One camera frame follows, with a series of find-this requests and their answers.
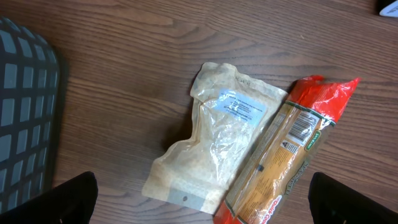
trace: barcode label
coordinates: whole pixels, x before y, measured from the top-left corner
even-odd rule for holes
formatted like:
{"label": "barcode label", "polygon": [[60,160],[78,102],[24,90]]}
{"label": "barcode label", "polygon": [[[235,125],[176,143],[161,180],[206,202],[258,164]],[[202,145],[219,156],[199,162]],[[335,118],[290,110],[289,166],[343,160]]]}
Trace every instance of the barcode label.
{"label": "barcode label", "polygon": [[314,114],[306,111],[301,111],[287,137],[297,144],[304,146],[311,137],[319,118]]}
{"label": "barcode label", "polygon": [[286,140],[283,140],[282,143],[280,144],[280,146],[284,147],[285,149],[287,149],[289,152],[295,154],[297,152],[297,150],[299,149],[298,146],[296,146],[295,144],[292,144]]}

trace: wood grain surface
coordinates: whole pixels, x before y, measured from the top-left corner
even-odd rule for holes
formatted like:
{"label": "wood grain surface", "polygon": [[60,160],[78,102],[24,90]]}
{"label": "wood grain surface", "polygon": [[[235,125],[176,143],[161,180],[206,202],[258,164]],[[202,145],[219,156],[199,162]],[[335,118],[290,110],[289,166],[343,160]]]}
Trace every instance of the wood grain surface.
{"label": "wood grain surface", "polygon": [[189,90],[204,62],[287,88],[323,74],[362,77],[336,128],[275,223],[312,223],[324,172],[398,212],[398,19],[373,0],[7,0],[0,14],[40,33],[70,63],[55,184],[98,179],[91,223],[212,223],[145,198],[152,161],[191,133]]}

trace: food package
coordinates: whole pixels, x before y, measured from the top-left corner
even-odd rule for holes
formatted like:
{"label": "food package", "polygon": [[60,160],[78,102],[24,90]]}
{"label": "food package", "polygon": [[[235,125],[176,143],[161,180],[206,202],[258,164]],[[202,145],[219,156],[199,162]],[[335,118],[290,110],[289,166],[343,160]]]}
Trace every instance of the food package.
{"label": "food package", "polygon": [[359,79],[297,81],[249,162],[221,204],[214,224],[266,224],[343,113]]}
{"label": "food package", "polygon": [[192,136],[154,161],[142,194],[214,214],[287,93],[232,65],[205,63],[190,94]]}

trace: plastic wrapper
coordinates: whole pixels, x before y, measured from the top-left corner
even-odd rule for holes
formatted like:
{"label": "plastic wrapper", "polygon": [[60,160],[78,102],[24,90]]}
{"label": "plastic wrapper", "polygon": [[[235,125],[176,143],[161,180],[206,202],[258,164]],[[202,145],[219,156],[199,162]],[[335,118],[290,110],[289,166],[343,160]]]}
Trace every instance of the plastic wrapper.
{"label": "plastic wrapper", "polygon": [[214,214],[287,93],[229,64],[203,64],[191,96],[190,139],[156,159],[142,194]]}
{"label": "plastic wrapper", "polygon": [[214,217],[215,224],[266,224],[326,140],[359,79],[297,81]]}

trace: gray crate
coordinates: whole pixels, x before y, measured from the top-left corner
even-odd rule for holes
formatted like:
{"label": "gray crate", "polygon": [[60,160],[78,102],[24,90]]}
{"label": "gray crate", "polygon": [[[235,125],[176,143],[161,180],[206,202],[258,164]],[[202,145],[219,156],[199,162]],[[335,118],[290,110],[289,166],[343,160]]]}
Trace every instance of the gray crate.
{"label": "gray crate", "polygon": [[0,19],[0,213],[41,194],[52,178],[46,166],[59,74],[41,36]]}

